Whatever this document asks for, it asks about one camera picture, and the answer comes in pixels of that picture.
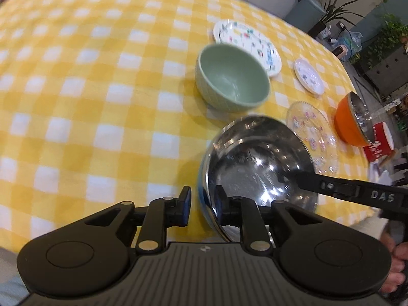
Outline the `person's right hand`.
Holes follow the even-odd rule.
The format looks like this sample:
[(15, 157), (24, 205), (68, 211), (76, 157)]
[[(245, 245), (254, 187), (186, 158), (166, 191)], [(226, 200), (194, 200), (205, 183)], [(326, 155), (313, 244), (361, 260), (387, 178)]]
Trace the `person's right hand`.
[(400, 243), (397, 245), (394, 239), (386, 231), (383, 231), (381, 234), (380, 241), (386, 246), (391, 254), (391, 269), (386, 281), (381, 287), (381, 292), (392, 293), (397, 290), (406, 279), (406, 276), (402, 271), (405, 267), (405, 262), (407, 261), (407, 243)]

